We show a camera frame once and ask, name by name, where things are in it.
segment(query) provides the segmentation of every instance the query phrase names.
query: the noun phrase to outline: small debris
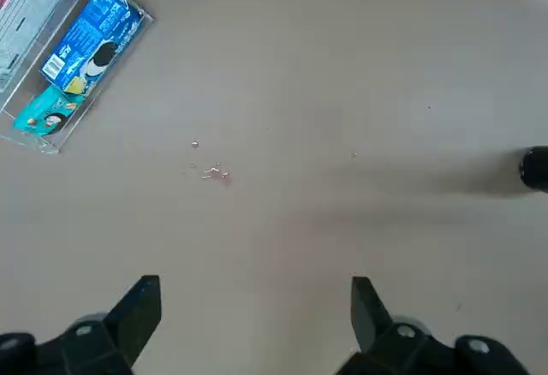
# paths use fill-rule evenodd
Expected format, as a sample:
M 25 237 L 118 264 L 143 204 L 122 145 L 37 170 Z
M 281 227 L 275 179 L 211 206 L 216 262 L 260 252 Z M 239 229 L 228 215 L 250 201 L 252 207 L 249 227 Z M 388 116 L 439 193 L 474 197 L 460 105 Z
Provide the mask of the small debris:
M 217 167 L 211 167 L 208 171 L 204 171 L 204 174 L 217 174 L 221 170 Z

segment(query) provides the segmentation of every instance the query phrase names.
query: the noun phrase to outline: black object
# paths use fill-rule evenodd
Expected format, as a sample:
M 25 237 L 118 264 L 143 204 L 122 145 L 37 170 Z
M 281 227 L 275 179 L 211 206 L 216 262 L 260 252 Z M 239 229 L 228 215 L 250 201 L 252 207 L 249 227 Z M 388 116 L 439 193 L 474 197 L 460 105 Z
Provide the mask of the black object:
M 63 129 L 63 127 L 65 126 L 65 124 L 69 121 L 69 118 L 67 116 L 64 116 L 63 114 L 60 114 L 58 112 L 54 112 L 53 114 L 49 114 L 45 120 L 47 121 L 48 118 L 50 118 L 51 116 L 55 116 L 57 118 L 59 118 L 59 121 L 57 123 L 57 125 L 48 133 L 48 135 L 53 135 L 55 133 L 58 133 L 59 131 L 61 131 Z
M 162 318 L 160 279 L 142 277 L 102 320 L 73 325 L 36 345 L 30 334 L 0 336 L 2 375 L 131 375 Z
M 367 278 L 353 278 L 351 311 L 361 352 L 337 375 L 528 375 L 491 338 L 461 336 L 450 348 L 415 325 L 394 322 Z
M 521 180 L 532 189 L 548 192 L 548 146 L 535 146 L 520 162 Z
M 99 49 L 93 54 L 92 60 L 98 67 L 105 67 L 110 64 L 116 55 L 118 45 L 109 41 L 102 44 Z

